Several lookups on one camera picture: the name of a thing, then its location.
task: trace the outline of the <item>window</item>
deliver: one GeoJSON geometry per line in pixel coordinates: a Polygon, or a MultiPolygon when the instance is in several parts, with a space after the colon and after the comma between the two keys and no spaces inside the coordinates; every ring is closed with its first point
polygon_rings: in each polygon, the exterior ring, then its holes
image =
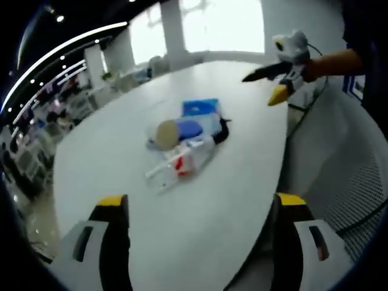
{"type": "Polygon", "coordinates": [[[130,36],[136,65],[166,54],[160,4],[155,4],[131,21],[130,36]]]}
{"type": "Polygon", "coordinates": [[[259,0],[181,0],[185,47],[189,52],[264,53],[259,0]]]}

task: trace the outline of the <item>white table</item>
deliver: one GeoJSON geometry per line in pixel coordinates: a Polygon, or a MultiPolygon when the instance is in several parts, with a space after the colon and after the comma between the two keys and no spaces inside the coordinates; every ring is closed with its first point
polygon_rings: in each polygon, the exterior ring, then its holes
{"type": "Polygon", "coordinates": [[[64,236],[99,199],[128,194],[129,272],[135,290],[222,290],[258,238],[276,191],[287,105],[274,87],[241,80],[256,68],[210,62],[144,84],[83,121],[58,146],[54,195],[64,236]],[[146,126],[179,116],[181,101],[219,98],[230,136],[190,183],[155,194],[146,126]]]}

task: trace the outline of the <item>ceiling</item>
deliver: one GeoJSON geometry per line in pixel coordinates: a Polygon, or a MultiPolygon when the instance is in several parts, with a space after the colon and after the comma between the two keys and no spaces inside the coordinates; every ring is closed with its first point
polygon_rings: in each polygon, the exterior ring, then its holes
{"type": "MultiPolygon", "coordinates": [[[[32,64],[58,45],[93,29],[129,21],[156,2],[158,1],[51,0],[42,3],[32,0],[23,2],[22,9],[17,8],[17,3],[13,3],[14,9],[11,8],[9,13],[15,11],[15,24],[5,43],[5,55],[2,60],[6,60],[6,64],[3,63],[0,69],[1,99],[4,100],[15,82],[32,64]],[[58,15],[65,17],[62,22],[56,22],[58,15]]],[[[5,23],[4,19],[2,22],[3,27],[10,25],[5,23]]],[[[101,47],[104,48],[123,29],[125,27],[114,28],[83,38],[51,56],[21,83],[6,108],[20,108],[20,104],[25,104],[39,90],[40,82],[46,83],[53,79],[63,71],[63,65],[69,67],[82,60],[84,49],[94,45],[94,40],[99,39],[101,47]],[[60,60],[62,55],[65,55],[65,60],[60,60]],[[36,80],[34,84],[30,83],[32,78],[36,80]]],[[[8,124],[18,113],[19,110],[12,110],[10,113],[4,110],[2,121],[8,124]]]]}

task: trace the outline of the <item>human arm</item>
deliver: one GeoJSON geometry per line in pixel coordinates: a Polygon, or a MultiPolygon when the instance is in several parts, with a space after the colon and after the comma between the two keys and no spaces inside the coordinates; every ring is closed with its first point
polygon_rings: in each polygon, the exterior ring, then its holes
{"type": "Polygon", "coordinates": [[[312,59],[306,64],[303,78],[312,82],[323,76],[342,76],[360,72],[363,69],[363,60],[352,48],[340,52],[312,59]]]}

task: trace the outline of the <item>floor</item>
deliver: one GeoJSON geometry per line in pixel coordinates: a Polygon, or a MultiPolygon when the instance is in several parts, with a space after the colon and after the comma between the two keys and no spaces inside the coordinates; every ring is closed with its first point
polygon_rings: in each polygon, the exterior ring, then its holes
{"type": "MultiPolygon", "coordinates": [[[[303,112],[289,107],[288,134],[303,117],[303,112]]],[[[47,183],[45,190],[24,210],[24,225],[32,247],[48,258],[54,258],[60,249],[60,237],[54,207],[52,184],[47,183]]]]}

